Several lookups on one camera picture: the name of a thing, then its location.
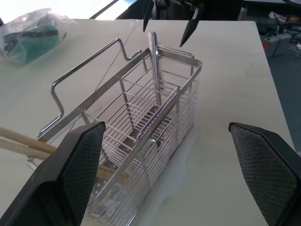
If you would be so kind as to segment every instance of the floor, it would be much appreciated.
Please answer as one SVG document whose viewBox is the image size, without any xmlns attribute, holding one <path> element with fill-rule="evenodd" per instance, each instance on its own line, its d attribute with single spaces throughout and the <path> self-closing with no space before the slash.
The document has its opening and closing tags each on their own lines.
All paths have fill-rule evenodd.
<svg viewBox="0 0 301 226">
<path fill-rule="evenodd" d="M 301 59 L 287 50 L 268 62 L 296 152 L 301 154 Z"/>
</svg>

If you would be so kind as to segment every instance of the wire basket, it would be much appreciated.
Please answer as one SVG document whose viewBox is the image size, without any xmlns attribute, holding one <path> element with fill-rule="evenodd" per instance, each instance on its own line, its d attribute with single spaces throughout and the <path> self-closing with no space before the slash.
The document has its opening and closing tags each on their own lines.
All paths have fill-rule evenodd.
<svg viewBox="0 0 301 226">
<path fill-rule="evenodd" d="M 129 63 L 63 117 L 55 94 L 57 84 L 117 42 Z M 87 207 L 105 225 L 131 224 L 193 125 L 202 62 L 186 52 L 154 48 L 128 58 L 121 40 L 116 39 L 51 86 L 61 113 L 41 130 L 38 140 L 59 143 L 74 127 L 106 123 L 99 164 L 112 170 L 112 176 L 106 180 L 97 174 Z M 27 164 L 35 168 L 33 159 Z"/>
</svg>

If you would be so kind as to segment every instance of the metal utensil holder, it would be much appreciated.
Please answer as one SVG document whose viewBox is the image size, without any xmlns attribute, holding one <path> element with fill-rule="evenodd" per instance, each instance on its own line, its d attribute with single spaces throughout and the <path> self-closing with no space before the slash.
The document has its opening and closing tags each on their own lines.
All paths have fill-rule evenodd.
<svg viewBox="0 0 301 226">
<path fill-rule="evenodd" d="M 63 117 L 57 84 L 117 42 L 129 63 Z M 105 225 L 131 224 L 193 125 L 202 62 L 186 52 L 156 48 L 155 54 L 139 50 L 128 58 L 116 39 L 51 86 L 60 115 L 41 130 L 39 141 L 50 144 L 81 124 L 106 123 L 99 164 L 116 171 L 109 181 L 96 180 L 87 207 Z M 159 65 L 156 72 L 151 71 L 154 63 Z M 27 164 L 36 167 L 33 159 Z"/>
</svg>

